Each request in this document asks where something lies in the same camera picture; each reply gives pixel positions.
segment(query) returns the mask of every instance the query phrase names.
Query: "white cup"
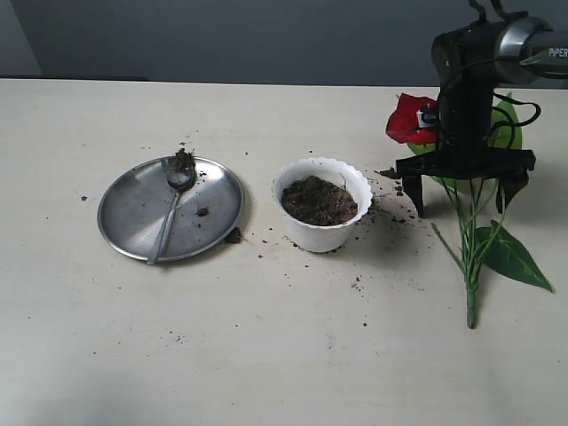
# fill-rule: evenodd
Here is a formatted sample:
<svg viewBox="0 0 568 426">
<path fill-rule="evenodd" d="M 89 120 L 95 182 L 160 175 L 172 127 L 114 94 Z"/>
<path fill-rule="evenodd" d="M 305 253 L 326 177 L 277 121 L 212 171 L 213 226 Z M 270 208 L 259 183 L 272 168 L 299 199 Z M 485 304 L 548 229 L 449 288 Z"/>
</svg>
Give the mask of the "white cup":
<svg viewBox="0 0 568 426">
<path fill-rule="evenodd" d="M 290 216 L 282 207 L 282 194 L 294 182 L 309 176 L 345 187 L 357 202 L 357 215 L 348 222 L 334 226 L 310 225 Z M 293 162 L 280 172 L 272 183 L 272 197 L 284 216 L 287 236 L 304 250 L 325 253 L 337 249 L 347 241 L 353 226 L 371 207 L 373 192 L 367 178 L 349 164 L 329 158 L 308 158 Z"/>
</svg>

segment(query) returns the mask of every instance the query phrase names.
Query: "red flower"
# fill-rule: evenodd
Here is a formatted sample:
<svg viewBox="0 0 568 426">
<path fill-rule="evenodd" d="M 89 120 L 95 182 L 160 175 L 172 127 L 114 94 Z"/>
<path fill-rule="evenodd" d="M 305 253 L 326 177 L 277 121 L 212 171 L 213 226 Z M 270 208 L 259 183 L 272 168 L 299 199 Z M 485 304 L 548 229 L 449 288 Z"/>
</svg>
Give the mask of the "red flower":
<svg viewBox="0 0 568 426">
<path fill-rule="evenodd" d="M 387 122 L 387 135 L 400 144 L 433 144 L 436 142 L 436 126 L 418 127 L 417 113 L 422 108 L 435 106 L 434 99 L 406 95 L 402 93 L 398 98 L 397 109 L 390 115 Z"/>
</svg>

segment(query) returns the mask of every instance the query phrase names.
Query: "artificial plant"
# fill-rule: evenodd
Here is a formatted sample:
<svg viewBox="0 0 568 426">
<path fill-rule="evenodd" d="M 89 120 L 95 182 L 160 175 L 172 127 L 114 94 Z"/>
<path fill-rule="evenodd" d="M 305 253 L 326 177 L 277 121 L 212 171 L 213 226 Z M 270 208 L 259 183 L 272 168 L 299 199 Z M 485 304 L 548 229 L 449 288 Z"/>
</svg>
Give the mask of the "artificial plant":
<svg viewBox="0 0 568 426">
<path fill-rule="evenodd" d="M 406 144 L 416 155 L 433 151 L 436 149 L 436 127 L 420 128 L 417 113 L 426 106 L 435 105 L 434 99 L 401 94 L 398 97 L 397 109 L 388 121 L 387 135 L 400 144 Z M 493 110 L 492 126 L 497 122 L 509 122 L 509 120 L 518 122 L 517 113 L 511 103 L 502 100 Z M 522 148 L 523 134 L 520 128 L 512 130 L 510 126 L 496 126 L 496 129 L 487 139 L 489 146 Z M 554 289 L 523 243 L 504 228 L 506 208 L 497 220 L 490 220 L 489 224 L 480 225 L 481 213 L 485 211 L 490 201 L 502 196 L 495 179 L 466 181 L 441 177 L 433 179 L 443 186 L 458 219 L 461 244 L 457 252 L 452 249 L 436 224 L 431 225 L 463 275 L 467 293 L 469 328 L 473 329 L 477 324 L 477 291 L 480 286 L 479 274 L 483 266 L 512 280 L 554 293 Z"/>
</svg>

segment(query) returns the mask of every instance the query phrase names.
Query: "spoon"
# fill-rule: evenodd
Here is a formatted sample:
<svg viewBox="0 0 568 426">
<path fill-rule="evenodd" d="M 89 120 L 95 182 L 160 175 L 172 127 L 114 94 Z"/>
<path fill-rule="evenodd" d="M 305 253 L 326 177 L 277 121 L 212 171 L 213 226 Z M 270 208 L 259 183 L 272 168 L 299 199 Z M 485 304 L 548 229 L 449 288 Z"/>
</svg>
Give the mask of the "spoon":
<svg viewBox="0 0 568 426">
<path fill-rule="evenodd" d="M 173 224 L 174 215 L 176 214 L 176 207 L 178 206 L 181 194 L 186 189 L 189 189 L 195 183 L 195 168 L 188 168 L 183 170 L 174 170 L 171 166 L 168 167 L 168 174 L 166 176 L 168 185 L 174 190 L 174 196 L 171 199 L 170 210 L 163 219 L 162 226 L 158 232 L 158 236 L 154 241 L 154 245 L 148 255 L 148 264 L 155 264 L 162 252 L 163 247 L 168 243 L 170 237 L 171 225 Z"/>
</svg>

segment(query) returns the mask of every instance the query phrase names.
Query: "metal plate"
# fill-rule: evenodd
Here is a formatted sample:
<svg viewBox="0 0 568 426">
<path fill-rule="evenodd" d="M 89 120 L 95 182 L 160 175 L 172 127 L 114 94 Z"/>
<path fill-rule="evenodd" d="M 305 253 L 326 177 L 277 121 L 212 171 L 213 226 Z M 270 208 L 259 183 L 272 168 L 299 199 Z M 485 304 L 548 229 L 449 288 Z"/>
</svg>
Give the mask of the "metal plate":
<svg viewBox="0 0 568 426">
<path fill-rule="evenodd" d="M 124 173 L 106 190 L 99 204 L 99 230 L 116 250 L 147 260 L 162 220 L 168 214 L 173 190 L 166 181 L 163 157 Z M 197 181 L 185 191 L 176 209 L 168 245 L 158 262 L 197 255 L 222 241 L 237 225 L 244 207 L 239 179 L 225 166 L 195 157 Z M 197 210 L 209 208 L 206 216 Z"/>
</svg>

